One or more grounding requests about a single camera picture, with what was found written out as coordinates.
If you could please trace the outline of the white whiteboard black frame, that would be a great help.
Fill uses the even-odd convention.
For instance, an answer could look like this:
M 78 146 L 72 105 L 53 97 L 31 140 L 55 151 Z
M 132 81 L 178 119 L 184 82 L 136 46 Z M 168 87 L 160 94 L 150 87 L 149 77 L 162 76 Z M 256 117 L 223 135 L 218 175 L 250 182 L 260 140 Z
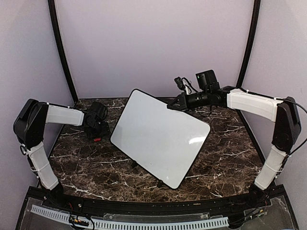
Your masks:
M 158 180 L 177 189 L 211 127 L 134 89 L 115 125 L 111 143 Z

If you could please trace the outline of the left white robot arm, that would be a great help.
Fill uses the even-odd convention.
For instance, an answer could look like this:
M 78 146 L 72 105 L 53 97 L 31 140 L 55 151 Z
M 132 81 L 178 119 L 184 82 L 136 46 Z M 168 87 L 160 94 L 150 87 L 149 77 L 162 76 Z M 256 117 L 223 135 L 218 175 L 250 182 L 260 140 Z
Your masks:
M 93 102 L 89 109 L 82 111 L 29 99 L 17 116 L 13 131 L 20 143 L 21 153 L 27 157 L 30 169 L 39 179 L 41 186 L 51 192 L 48 199 L 57 209 L 65 208 L 68 199 L 62 194 L 63 187 L 45 152 L 45 125 L 82 127 L 88 139 L 97 139 L 109 134 L 107 115 L 107 107 L 99 102 Z

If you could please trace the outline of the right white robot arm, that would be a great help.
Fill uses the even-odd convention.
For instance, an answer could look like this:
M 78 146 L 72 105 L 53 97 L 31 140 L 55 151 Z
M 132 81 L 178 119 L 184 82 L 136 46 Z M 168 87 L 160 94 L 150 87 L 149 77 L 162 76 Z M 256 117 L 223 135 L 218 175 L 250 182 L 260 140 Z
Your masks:
M 194 93 L 187 93 L 194 87 L 186 78 L 174 79 L 182 93 L 167 104 L 168 109 L 188 111 L 207 105 L 219 106 L 245 111 L 274 122 L 270 153 L 253 183 L 254 187 L 266 190 L 283 171 L 288 158 L 297 151 L 293 146 L 302 130 L 298 113 L 300 105 L 292 97 L 270 97 L 233 86 L 222 88 L 212 69 L 197 73 L 196 79 L 200 90 Z

